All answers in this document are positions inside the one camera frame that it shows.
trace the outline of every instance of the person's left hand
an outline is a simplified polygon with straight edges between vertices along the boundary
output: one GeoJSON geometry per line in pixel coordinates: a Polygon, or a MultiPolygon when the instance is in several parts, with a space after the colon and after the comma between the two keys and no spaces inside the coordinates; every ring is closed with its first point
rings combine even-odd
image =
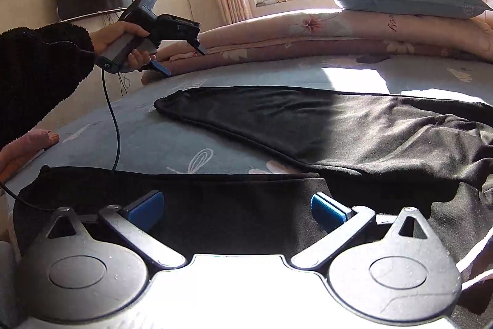
{"type": "MultiPolygon", "coordinates": [[[[147,37],[149,33],[139,25],[128,22],[116,22],[110,24],[101,30],[92,32],[89,34],[96,55],[101,55],[109,44],[114,42],[124,33],[134,34],[139,37],[147,37]]],[[[151,60],[156,59],[155,55],[149,55],[148,52],[139,52],[136,49],[128,55],[127,63],[125,64],[125,70],[133,71],[138,70],[142,66],[148,64],[151,60]]]]}

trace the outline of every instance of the black sweater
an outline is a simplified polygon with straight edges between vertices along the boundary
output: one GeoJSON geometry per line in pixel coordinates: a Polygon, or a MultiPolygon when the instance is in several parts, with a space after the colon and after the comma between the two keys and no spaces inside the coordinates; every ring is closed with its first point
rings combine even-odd
{"type": "Polygon", "coordinates": [[[68,23],[0,35],[0,149],[32,129],[89,75],[94,56],[80,49],[94,51],[91,38],[68,23]]]}

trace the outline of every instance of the pink blanket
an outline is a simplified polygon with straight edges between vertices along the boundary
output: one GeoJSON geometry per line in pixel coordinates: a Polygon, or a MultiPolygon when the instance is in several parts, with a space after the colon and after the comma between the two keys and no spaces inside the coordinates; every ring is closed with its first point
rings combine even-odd
{"type": "MultiPolygon", "coordinates": [[[[218,27],[199,34],[208,54],[185,41],[159,50],[173,75],[243,62],[316,55],[460,56],[493,62],[493,30],[476,20],[340,9],[298,10],[218,27]]],[[[142,83],[161,78],[147,71],[142,83]]]]}

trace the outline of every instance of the black handheld device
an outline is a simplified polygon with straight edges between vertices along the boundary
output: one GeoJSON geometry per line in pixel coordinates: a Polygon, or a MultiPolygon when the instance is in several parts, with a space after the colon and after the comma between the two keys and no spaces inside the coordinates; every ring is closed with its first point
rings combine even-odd
{"type": "MultiPolygon", "coordinates": [[[[96,64],[101,69],[113,74],[125,73],[125,61],[132,50],[147,51],[152,55],[157,52],[163,40],[186,40],[202,55],[206,54],[206,49],[197,39],[200,24],[171,14],[157,16],[152,12],[155,3],[156,0],[134,0],[122,13],[118,21],[137,24],[150,35],[147,38],[141,38],[132,34],[123,34],[96,59],[96,64]]],[[[141,67],[139,71],[149,69],[160,71],[165,76],[171,76],[171,72],[166,67],[154,60],[141,67]]]]}

